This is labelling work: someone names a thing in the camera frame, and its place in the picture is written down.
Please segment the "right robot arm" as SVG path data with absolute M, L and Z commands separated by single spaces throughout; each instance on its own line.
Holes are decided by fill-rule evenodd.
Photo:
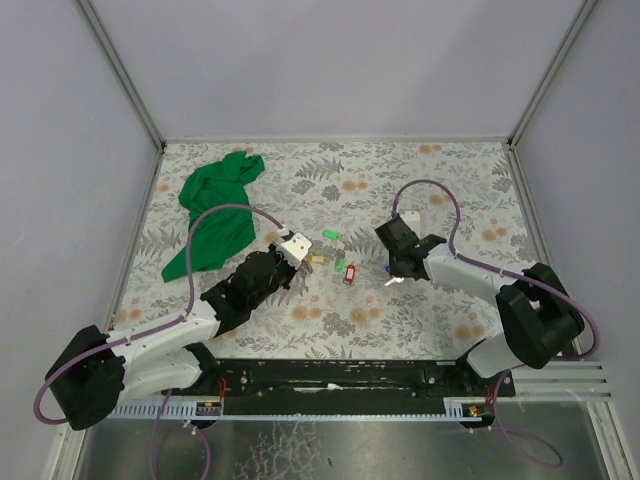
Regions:
M 545 264 L 509 273 L 454 254 L 437 235 L 420 239 L 399 216 L 375 233 L 388 251 L 393 278 L 446 283 L 497 309 L 502 332 L 465 354 L 467 364 L 481 378 L 519 365 L 541 369 L 584 331 L 582 316 Z

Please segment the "yellow key tag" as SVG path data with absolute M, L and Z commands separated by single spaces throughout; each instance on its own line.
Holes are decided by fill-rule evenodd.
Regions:
M 328 263 L 327 257 L 323 255 L 311 255 L 308 258 L 308 262 L 314 265 L 326 265 Z

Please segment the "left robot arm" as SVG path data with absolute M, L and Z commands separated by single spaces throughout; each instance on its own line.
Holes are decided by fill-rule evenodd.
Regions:
M 64 423 L 85 430 L 129 400 L 194 386 L 215 367 L 204 341 L 243 325 L 270 295 L 289 288 L 310 248 L 294 235 L 250 253 L 176 319 L 107 333 L 94 325 L 78 331 L 45 376 Z

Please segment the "red key tag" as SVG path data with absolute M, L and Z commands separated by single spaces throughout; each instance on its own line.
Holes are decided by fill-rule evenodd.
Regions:
M 355 280 L 356 267 L 353 264 L 349 264 L 346 267 L 343 282 L 347 285 L 351 285 Z

